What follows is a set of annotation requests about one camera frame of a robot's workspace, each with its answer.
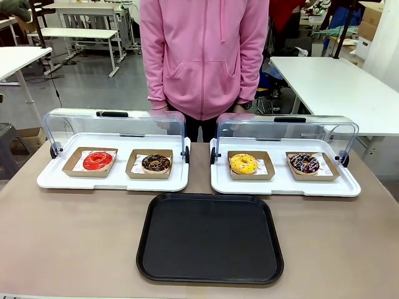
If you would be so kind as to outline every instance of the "hoodie drawstring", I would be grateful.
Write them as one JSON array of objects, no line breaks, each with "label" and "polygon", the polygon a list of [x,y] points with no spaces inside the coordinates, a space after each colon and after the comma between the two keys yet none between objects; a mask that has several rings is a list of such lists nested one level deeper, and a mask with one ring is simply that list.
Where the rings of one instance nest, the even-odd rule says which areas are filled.
[{"label": "hoodie drawstring", "polygon": [[224,39],[224,0],[220,0],[220,36],[221,42],[225,42]]}]

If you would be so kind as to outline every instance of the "pink hoodie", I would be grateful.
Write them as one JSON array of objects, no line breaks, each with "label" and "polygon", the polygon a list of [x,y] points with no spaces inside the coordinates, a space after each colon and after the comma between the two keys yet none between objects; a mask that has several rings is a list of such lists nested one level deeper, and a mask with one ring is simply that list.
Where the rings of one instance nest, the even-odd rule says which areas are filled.
[{"label": "pink hoodie", "polygon": [[141,0],[148,99],[197,120],[254,100],[269,0]]}]

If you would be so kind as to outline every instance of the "black serving tray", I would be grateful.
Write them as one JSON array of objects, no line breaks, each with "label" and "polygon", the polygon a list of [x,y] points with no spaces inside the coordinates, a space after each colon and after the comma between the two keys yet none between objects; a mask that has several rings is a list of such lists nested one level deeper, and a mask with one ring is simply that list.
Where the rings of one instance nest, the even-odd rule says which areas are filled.
[{"label": "black serving tray", "polygon": [[267,284],[284,268],[267,204],[212,194],[154,198],[136,263],[146,278],[174,282]]}]

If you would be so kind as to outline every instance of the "tray rim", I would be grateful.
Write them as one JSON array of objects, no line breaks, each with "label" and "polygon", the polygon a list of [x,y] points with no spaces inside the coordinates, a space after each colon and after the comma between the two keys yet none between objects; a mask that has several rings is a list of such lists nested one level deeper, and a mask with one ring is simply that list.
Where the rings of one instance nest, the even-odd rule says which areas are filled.
[{"label": "tray rim", "polygon": [[[330,147],[326,142],[319,140],[322,143],[325,143],[328,147]],[[216,139],[212,139],[211,142],[209,143],[209,152],[212,152],[212,148],[215,147],[216,148]],[[223,186],[221,183],[219,183],[217,181],[217,174],[215,174],[215,172],[217,172],[216,168],[218,168],[217,163],[214,163],[211,165],[211,186],[212,188],[221,193],[221,194],[255,194],[255,195],[290,195],[290,196],[322,196],[322,197],[357,197],[361,192],[362,192],[362,188],[359,185],[359,183],[357,182],[357,180],[354,178],[354,176],[352,175],[352,173],[347,169],[344,168],[342,165],[338,165],[338,168],[345,174],[345,177],[350,181],[351,186],[353,187],[353,190],[351,190],[350,192],[341,192],[341,193],[316,193],[316,192],[309,192],[309,191],[292,191],[290,189],[285,189],[285,190],[278,190],[275,191],[271,188],[267,188],[265,191],[256,191],[254,193],[250,193],[250,192],[244,192],[244,191],[237,191],[236,189],[232,190],[226,190],[226,187]],[[270,181],[253,181],[251,182],[252,184],[269,184],[271,182]]]},{"label": "tray rim", "polygon": [[[274,257],[276,259],[276,272],[274,275],[268,279],[268,280],[244,280],[244,279],[227,279],[227,280],[215,280],[215,279],[207,279],[207,278],[173,278],[173,277],[157,277],[153,276],[150,273],[148,273],[143,265],[143,256],[144,256],[144,251],[145,251],[145,246],[147,244],[147,237],[148,237],[148,231],[150,229],[150,224],[151,224],[151,219],[152,219],[152,214],[154,207],[165,200],[171,199],[185,199],[187,200],[186,197],[190,196],[209,196],[212,197],[212,199],[209,200],[219,200],[219,201],[249,201],[255,204],[258,204],[262,207],[265,217],[266,217],[266,222],[267,222],[267,227],[269,231],[269,235],[271,238],[272,242],[272,247],[274,251]],[[234,199],[222,199],[222,197],[233,197]],[[205,193],[164,193],[156,196],[154,199],[151,200],[151,202],[148,205],[147,213],[145,216],[144,220],[144,225],[143,225],[143,230],[142,230],[142,235],[140,237],[140,241],[138,244],[137,248],[137,254],[136,254],[136,266],[138,268],[138,271],[147,279],[158,281],[158,282],[195,282],[195,283],[232,283],[232,284],[250,284],[250,285],[268,285],[271,283],[274,283],[280,276],[282,275],[284,271],[284,259],[282,256],[281,252],[281,247],[279,243],[279,239],[277,236],[276,228],[274,226],[274,221],[272,218],[271,210],[270,207],[266,204],[266,202],[256,196],[252,195],[236,195],[236,194],[205,194]]]},{"label": "tray rim", "polygon": [[[93,135],[104,135],[104,136],[120,136],[117,133],[92,133],[92,132],[83,132],[83,133],[78,133],[73,136],[71,136],[66,144],[64,145],[64,150],[63,154],[68,152],[68,150],[72,147],[75,140],[77,138],[80,138],[81,136],[93,136]],[[147,135],[148,137],[154,137],[154,136],[173,136],[173,135]],[[188,146],[188,148],[191,150],[191,141],[188,137],[185,137],[185,144]],[[93,184],[89,186],[55,186],[54,184],[49,184],[47,182],[47,177],[48,177],[48,172],[55,167],[57,163],[60,163],[61,156],[57,156],[55,159],[51,159],[43,168],[43,170],[40,172],[40,174],[36,177],[36,183],[40,188],[43,189],[66,189],[66,190],[123,190],[123,191],[156,191],[156,192],[178,192],[180,190],[183,190],[185,187],[187,187],[188,184],[188,172],[190,165],[188,164],[188,170],[187,170],[187,176],[184,176],[184,179],[180,181],[180,185],[176,189],[167,189],[167,188],[159,188],[157,190],[154,189],[148,189],[148,188],[142,188],[142,187],[129,187],[129,185],[108,185],[108,184]],[[147,181],[146,179],[129,179],[128,182],[131,181]]]}]

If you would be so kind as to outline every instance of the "clear plastic cover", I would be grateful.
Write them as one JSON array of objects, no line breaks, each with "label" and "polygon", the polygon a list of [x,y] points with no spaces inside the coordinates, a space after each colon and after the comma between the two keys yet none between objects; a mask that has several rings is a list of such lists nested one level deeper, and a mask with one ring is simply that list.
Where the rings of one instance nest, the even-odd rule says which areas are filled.
[{"label": "clear plastic cover", "polygon": [[185,118],[180,112],[121,111],[59,108],[43,118],[46,135],[57,156],[75,135],[118,135],[121,138],[145,137],[176,138],[185,153]]},{"label": "clear plastic cover", "polygon": [[251,115],[225,113],[218,118],[216,159],[223,143],[248,141],[321,140],[345,163],[357,137],[358,126],[343,116]]}]

